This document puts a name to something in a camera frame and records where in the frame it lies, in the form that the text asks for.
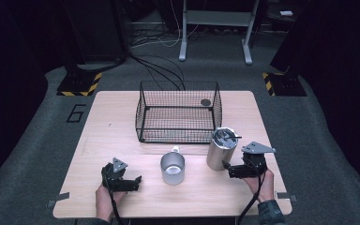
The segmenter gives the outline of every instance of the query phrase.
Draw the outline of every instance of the human hand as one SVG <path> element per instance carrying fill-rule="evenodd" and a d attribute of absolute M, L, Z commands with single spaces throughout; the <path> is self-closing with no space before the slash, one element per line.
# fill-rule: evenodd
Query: human hand
<path fill-rule="evenodd" d="M 242 178 L 250 188 L 250 191 L 254 194 L 259 189 L 259 177 L 248 177 Z M 265 175 L 261 175 L 262 187 L 260 189 L 260 194 L 258 201 L 259 203 L 274 200 L 274 173 L 267 169 Z"/>
<path fill-rule="evenodd" d="M 126 195 L 126 192 L 114 192 L 112 194 L 113 199 L 115 200 L 116 204 L 119 205 L 122 198 Z M 96 190 L 96 211 L 97 215 L 96 218 L 101 218 L 110 222 L 111 214 L 113 213 L 113 205 L 111 203 L 111 197 L 109 190 L 106 189 L 104 186 L 100 185 Z"/>

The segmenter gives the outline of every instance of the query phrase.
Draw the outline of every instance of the wire basket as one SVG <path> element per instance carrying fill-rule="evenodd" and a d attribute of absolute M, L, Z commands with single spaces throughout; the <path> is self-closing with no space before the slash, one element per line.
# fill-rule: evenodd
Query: wire basket
<path fill-rule="evenodd" d="M 136 132 L 141 143 L 210 143 L 221 127 L 217 82 L 141 82 Z"/>

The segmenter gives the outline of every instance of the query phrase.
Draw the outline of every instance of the black curtain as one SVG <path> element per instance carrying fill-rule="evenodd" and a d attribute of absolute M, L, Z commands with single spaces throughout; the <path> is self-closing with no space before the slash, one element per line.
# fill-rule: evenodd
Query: black curtain
<path fill-rule="evenodd" d="M 306 79 L 360 174 L 360 2 L 311 0 L 299 19 L 271 66 Z"/>
<path fill-rule="evenodd" d="M 64 60 L 84 64 L 64 0 L 5 0 L 13 20 L 44 72 L 62 67 Z"/>
<path fill-rule="evenodd" d="M 37 57 L 34 48 L 39 46 L 44 50 L 48 46 L 33 46 L 29 42 L 30 35 L 24 32 L 25 21 L 18 22 L 13 16 L 26 9 L 12 11 L 15 8 L 10 9 L 5 1 L 0 0 L 0 166 L 44 99 L 48 87 L 44 74 L 59 65 Z M 28 19 L 27 23 L 36 22 L 33 18 Z M 50 58 L 50 51 L 46 54 L 43 57 Z"/>

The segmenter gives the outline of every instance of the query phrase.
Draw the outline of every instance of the metal tumbler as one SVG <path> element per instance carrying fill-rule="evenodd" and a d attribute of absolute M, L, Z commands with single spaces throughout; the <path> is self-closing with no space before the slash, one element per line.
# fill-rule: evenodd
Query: metal tumbler
<path fill-rule="evenodd" d="M 186 161 L 180 154 L 178 146 L 163 155 L 160 160 L 160 169 L 162 170 L 162 178 L 168 185 L 178 185 L 183 182 L 186 168 Z"/>
<path fill-rule="evenodd" d="M 218 127 L 212 135 L 206 162 L 214 171 L 223 171 L 222 161 L 230 162 L 233 151 L 238 144 L 238 138 L 233 129 Z"/>

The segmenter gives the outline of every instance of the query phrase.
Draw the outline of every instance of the table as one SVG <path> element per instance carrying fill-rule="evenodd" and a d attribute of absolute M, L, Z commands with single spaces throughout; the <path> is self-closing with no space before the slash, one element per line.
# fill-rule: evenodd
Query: table
<path fill-rule="evenodd" d="M 185 61 L 187 54 L 187 25 L 204 24 L 204 25 L 229 25 L 245 26 L 247 33 L 241 40 L 242 49 L 244 50 L 245 63 L 252 64 L 250 55 L 249 40 L 252 33 L 253 24 L 256 18 L 257 7 L 260 0 L 254 0 L 253 9 L 250 12 L 226 12 L 226 11 L 205 11 L 205 10 L 188 10 L 187 0 L 183 0 L 183 30 L 182 42 L 180 47 L 179 60 Z"/>
<path fill-rule="evenodd" d="M 233 128 L 243 138 L 231 164 L 243 164 L 241 146 L 252 141 L 270 146 L 263 120 L 249 91 L 221 91 L 222 126 Z M 101 183 L 101 168 L 113 157 L 128 164 L 124 179 L 142 175 L 138 191 L 129 192 L 118 207 L 122 218 L 237 217 L 252 194 L 244 181 L 230 178 L 227 171 L 216 172 L 206 164 L 208 144 L 177 144 L 186 159 L 183 183 L 163 182 L 159 161 L 173 148 L 170 143 L 141 143 L 137 140 L 135 114 L 137 91 L 98 92 L 60 193 L 69 198 L 58 201 L 56 218 L 96 216 L 95 191 Z M 266 154 L 274 172 L 275 191 L 286 192 L 274 154 Z M 278 199 L 283 214 L 290 214 L 289 199 Z M 255 204 L 249 215 L 258 214 Z"/>

